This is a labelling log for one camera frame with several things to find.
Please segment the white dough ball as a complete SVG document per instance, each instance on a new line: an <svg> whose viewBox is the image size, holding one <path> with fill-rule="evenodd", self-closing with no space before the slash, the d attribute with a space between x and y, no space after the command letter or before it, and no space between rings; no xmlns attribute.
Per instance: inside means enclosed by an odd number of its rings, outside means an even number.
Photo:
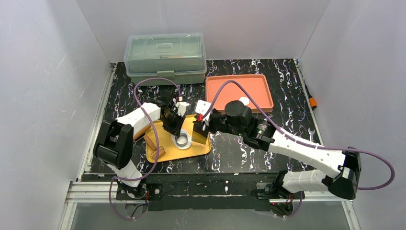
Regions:
<svg viewBox="0 0 406 230"><path fill-rule="evenodd" d="M192 137L186 129L181 129L180 137L177 138L171 135L172 141L180 150L186 150L192 145Z"/></svg>

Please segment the wooden dough roller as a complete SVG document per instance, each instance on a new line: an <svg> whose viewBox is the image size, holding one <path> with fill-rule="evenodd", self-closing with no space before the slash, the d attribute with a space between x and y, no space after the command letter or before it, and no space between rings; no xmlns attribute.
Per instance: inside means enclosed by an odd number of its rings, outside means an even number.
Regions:
<svg viewBox="0 0 406 230"><path fill-rule="evenodd" d="M147 156L150 156L151 158L155 159L157 157L157 153L159 152L159 158L161 158L162 156L164 156L166 154L165 149L161 146L161 147L157 147L152 139L146 135L146 131L148 131L151 128L151 125L147 125L144 128L142 128L140 131L138 131L137 133L134 134L133 136L133 140L137 141L140 138L143 138L144 141L146 142L146 146L149 147L152 151L150 154L147 154Z"/></svg>

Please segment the metal scraper orange handle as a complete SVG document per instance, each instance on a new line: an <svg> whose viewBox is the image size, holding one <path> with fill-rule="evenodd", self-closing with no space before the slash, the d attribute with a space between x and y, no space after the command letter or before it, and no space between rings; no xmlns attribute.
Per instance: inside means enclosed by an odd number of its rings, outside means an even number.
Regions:
<svg viewBox="0 0 406 230"><path fill-rule="evenodd" d="M194 132L192 130L192 141L204 145L207 142L208 133L208 129L206 132Z"/></svg>

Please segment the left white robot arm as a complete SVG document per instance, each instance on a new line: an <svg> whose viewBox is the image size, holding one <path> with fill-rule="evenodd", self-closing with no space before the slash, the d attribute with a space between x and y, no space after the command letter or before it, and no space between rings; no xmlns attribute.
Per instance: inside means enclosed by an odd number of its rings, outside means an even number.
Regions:
<svg viewBox="0 0 406 230"><path fill-rule="evenodd" d="M185 113L190 107L173 93L149 99L127 115L115 120L103 120L93 148L93 156L106 164L125 185L136 188L143 176L132 162L133 142L151 123L161 121L165 131L180 137Z"/></svg>

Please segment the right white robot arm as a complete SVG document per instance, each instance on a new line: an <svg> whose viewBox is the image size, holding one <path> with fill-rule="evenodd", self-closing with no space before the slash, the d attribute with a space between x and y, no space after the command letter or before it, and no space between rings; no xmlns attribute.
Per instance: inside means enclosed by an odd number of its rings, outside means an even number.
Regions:
<svg viewBox="0 0 406 230"><path fill-rule="evenodd" d="M339 198L355 199L361 173L361 158L355 149L327 150L266 119L253 117L251 109L238 100L229 102L225 113L199 100L194 111L193 142L205 142L209 133L233 134L242 137L243 143L253 149L279 153L314 168L303 172L280 171L270 185L257 190L257 197L328 191Z"/></svg>

